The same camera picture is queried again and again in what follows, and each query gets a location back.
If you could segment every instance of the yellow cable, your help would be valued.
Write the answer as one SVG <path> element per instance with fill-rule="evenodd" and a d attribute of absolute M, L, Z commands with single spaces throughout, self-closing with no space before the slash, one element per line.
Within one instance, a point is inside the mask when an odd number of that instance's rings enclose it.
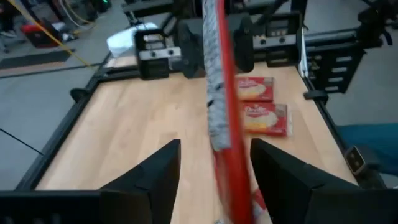
<path fill-rule="evenodd" d="M 33 19 L 33 17 L 23 11 L 15 2 L 14 0 L 8 0 L 26 19 L 30 20 L 33 22 L 37 27 L 40 28 L 47 36 L 49 36 L 53 41 L 55 41 L 61 48 L 63 48 L 66 52 L 68 52 L 70 55 L 74 56 L 77 58 L 79 61 L 81 61 L 86 67 L 95 70 L 89 63 L 87 63 L 85 60 L 83 60 L 81 57 L 77 56 L 77 54 L 73 53 L 67 46 L 65 46 L 63 43 L 61 43 L 57 38 L 55 38 L 53 35 L 51 35 L 44 27 L 42 27 L 36 20 Z"/>
<path fill-rule="evenodd" d="M 69 3 L 70 3 L 69 0 L 65 0 L 65 3 L 67 4 L 67 7 L 69 8 L 69 11 L 72 12 L 72 14 L 73 14 L 76 18 L 78 18 L 79 20 L 81 20 L 81 21 L 83 21 L 83 22 L 87 22 L 88 24 L 95 24 L 94 22 L 87 21 L 87 20 L 81 18 L 77 13 L 75 13 L 75 11 L 72 9 L 72 7 L 71 7 L 70 4 L 69 4 Z"/>

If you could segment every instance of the wooden tabletop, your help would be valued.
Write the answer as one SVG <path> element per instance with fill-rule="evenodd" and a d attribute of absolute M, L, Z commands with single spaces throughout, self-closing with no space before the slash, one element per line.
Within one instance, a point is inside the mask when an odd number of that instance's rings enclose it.
<path fill-rule="evenodd" d="M 274 77 L 274 101 L 288 104 L 292 115 L 291 136 L 262 139 L 356 183 L 315 103 L 303 98 L 307 89 L 294 67 L 258 63 L 242 75 Z M 251 137 L 245 137 L 247 149 Z M 172 223 L 214 223 L 221 214 L 207 135 L 204 78 L 173 74 L 161 80 L 102 83 L 37 189 L 98 189 L 172 139 L 182 143 Z M 267 213 L 260 223 L 271 223 Z"/>

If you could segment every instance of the gray floor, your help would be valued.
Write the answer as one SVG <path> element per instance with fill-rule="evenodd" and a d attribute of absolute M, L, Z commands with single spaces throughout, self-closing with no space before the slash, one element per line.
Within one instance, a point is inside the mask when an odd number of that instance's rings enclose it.
<path fill-rule="evenodd" d="M 95 29 L 67 45 L 75 48 L 77 54 L 89 63 L 102 61 L 108 52 L 106 38 L 128 25 L 119 7 L 122 1 L 113 1 L 113 8 L 97 20 Z M 305 23 L 310 32 L 358 26 L 357 13 L 365 7 L 360 0 L 309 0 Z M 288 8 L 289 5 L 286 5 L 281 11 Z M 163 16 L 157 16 L 146 19 L 146 22 L 159 23 L 161 18 Z M 393 37 L 398 43 L 397 33 Z M 11 51 L 9 55 L 0 54 L 0 59 L 39 54 L 43 50 L 25 44 L 15 45 Z M 394 86 L 398 81 L 395 76 L 398 70 L 396 52 L 396 45 L 369 50 L 347 94 L 330 96 L 327 108 L 336 124 L 398 121 L 398 114 L 395 113 L 398 102 L 394 99 L 398 94 L 398 88 Z M 72 57 L 66 64 L 68 67 L 75 65 L 81 63 Z M 70 89 L 85 86 L 92 74 L 89 69 L 79 69 L 1 79 L 0 128 L 41 150 L 73 104 Z M 36 152 L 0 133 L 0 189 L 13 189 L 36 156 Z M 398 185 L 394 179 L 390 184 Z"/>

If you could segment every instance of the cheese package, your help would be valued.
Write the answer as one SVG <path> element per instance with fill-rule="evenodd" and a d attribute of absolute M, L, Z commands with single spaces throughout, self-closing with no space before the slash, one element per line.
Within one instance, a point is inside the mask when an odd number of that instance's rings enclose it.
<path fill-rule="evenodd" d="M 274 100 L 272 77 L 237 77 L 236 83 L 240 100 L 263 102 Z"/>
<path fill-rule="evenodd" d="M 286 136 L 287 105 L 242 102 L 244 128 L 248 133 Z"/>

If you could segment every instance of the red object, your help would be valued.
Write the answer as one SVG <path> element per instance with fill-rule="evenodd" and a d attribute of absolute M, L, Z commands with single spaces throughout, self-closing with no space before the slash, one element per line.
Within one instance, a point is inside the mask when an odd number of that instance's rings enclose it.
<path fill-rule="evenodd" d="M 266 204 L 264 203 L 264 199 L 262 197 L 260 189 L 256 189 L 253 194 L 253 215 L 254 218 L 258 218 L 267 209 Z"/>
<path fill-rule="evenodd" d="M 238 95 L 244 101 L 274 100 L 274 79 L 272 77 L 238 77 Z"/>
<path fill-rule="evenodd" d="M 55 30 L 51 24 L 41 23 L 44 29 L 46 29 L 51 35 L 62 41 L 59 37 L 58 31 Z M 32 45 L 36 48 L 47 48 L 56 47 L 58 44 L 54 42 L 49 36 L 47 36 L 38 26 L 35 24 L 26 24 L 21 27 L 21 31 L 29 39 Z"/>
<path fill-rule="evenodd" d="M 287 135 L 287 105 L 242 102 L 244 128 L 249 133 Z"/>
<path fill-rule="evenodd" d="M 216 20 L 221 47 L 221 64 L 226 95 L 226 113 L 231 148 L 214 151 L 218 190 L 224 210 L 234 224 L 254 224 L 248 159 L 243 142 L 243 130 L 235 90 L 235 62 L 232 57 L 224 0 L 216 1 Z"/>

